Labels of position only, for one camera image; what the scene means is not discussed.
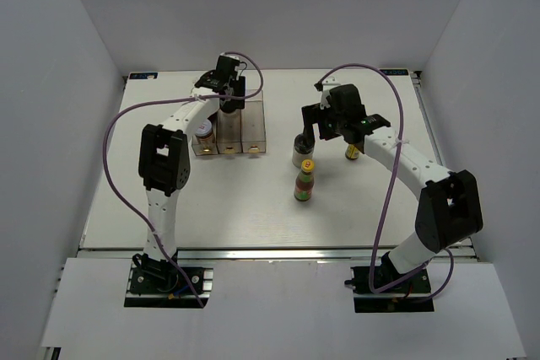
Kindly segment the black lid pepper jar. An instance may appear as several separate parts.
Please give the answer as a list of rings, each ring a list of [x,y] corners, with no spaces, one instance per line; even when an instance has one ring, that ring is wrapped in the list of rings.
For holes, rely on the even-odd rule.
[[[237,99],[221,99],[219,101],[219,111],[223,114],[234,114],[238,110],[243,110],[245,102]]]

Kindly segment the yellow label small bottle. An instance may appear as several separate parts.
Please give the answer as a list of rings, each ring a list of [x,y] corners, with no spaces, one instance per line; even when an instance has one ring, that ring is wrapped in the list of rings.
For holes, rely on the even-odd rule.
[[[359,156],[360,151],[353,144],[349,144],[345,151],[345,157],[349,160],[356,160]]]

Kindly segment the black grinder top jar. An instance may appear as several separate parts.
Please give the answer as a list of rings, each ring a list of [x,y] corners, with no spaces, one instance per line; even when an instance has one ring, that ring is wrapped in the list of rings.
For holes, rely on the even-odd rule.
[[[292,163],[296,168],[300,168],[304,160],[312,159],[314,144],[310,143],[304,134],[299,134],[294,139]]]

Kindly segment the white lid spice jar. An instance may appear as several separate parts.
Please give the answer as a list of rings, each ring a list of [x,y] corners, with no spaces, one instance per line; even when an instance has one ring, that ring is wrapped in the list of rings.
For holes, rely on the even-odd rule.
[[[196,130],[195,137],[199,141],[200,145],[206,149],[211,149],[215,144],[213,123],[209,119],[204,120]]]

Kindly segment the green label chili sauce bottle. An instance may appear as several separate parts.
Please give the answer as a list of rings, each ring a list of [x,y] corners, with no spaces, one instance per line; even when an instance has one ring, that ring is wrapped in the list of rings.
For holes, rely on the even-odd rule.
[[[294,198],[298,201],[309,201],[314,187],[315,162],[305,159],[300,165],[300,172],[295,180]]]

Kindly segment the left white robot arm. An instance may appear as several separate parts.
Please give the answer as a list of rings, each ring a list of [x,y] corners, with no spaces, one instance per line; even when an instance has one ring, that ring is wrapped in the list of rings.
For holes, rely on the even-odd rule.
[[[166,261],[177,251],[176,207],[180,190],[189,179],[188,147],[196,130],[220,110],[234,113],[244,108],[246,78],[239,74],[239,66],[239,57],[220,55],[216,68],[194,84],[193,101],[182,102],[160,124],[148,124],[143,129],[138,173],[143,179],[148,220],[153,226],[143,253],[153,261]]]

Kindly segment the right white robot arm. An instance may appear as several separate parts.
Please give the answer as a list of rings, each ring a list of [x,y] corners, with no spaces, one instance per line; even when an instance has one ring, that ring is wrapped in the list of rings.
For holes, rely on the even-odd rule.
[[[476,178],[467,170],[455,172],[437,164],[400,138],[387,119],[368,115],[354,85],[318,84],[316,89],[321,99],[303,107],[304,129],[295,141],[310,153],[317,138],[342,137],[387,168],[417,199],[413,233],[384,254],[379,266],[382,284],[401,291],[411,282],[412,271],[482,230]]]

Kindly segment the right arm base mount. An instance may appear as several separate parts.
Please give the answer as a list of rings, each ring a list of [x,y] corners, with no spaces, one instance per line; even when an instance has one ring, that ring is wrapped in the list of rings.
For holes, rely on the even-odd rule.
[[[399,274],[390,262],[389,254],[374,267],[373,288],[369,284],[370,266],[354,266],[351,277],[343,285],[353,293],[354,312],[357,314],[407,314],[435,311],[431,284],[423,264],[412,276]]]

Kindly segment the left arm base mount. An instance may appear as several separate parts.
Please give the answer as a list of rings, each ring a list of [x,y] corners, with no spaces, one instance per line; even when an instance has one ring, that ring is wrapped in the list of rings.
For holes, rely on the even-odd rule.
[[[127,279],[125,308],[202,309],[213,286],[213,268],[188,266],[182,270],[167,260],[155,261],[135,254]]]

